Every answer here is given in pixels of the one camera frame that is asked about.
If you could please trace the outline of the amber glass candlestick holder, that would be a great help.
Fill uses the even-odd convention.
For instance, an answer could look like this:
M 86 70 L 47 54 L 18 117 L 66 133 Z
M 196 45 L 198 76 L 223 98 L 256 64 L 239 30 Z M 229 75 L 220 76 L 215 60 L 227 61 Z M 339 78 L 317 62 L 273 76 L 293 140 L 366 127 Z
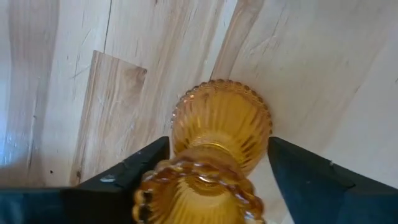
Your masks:
M 188 90 L 172 115 L 174 157 L 142 176 L 137 224 L 266 224 L 249 174 L 272 132 L 263 99 L 232 80 Z

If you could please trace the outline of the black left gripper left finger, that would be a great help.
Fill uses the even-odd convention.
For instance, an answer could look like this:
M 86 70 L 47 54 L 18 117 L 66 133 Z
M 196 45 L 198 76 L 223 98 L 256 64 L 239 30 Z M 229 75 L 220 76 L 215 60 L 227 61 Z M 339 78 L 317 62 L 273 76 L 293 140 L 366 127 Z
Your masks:
M 142 175 L 169 157 L 163 136 L 75 187 L 0 188 L 0 224 L 136 224 Z

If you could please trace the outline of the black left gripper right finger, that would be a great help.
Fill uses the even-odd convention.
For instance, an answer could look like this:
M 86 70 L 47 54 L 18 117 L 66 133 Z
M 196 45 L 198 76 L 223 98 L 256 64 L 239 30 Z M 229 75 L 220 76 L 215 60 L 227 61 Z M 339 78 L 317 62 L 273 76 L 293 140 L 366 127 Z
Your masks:
M 295 224 L 398 224 L 398 189 L 278 137 L 268 158 Z

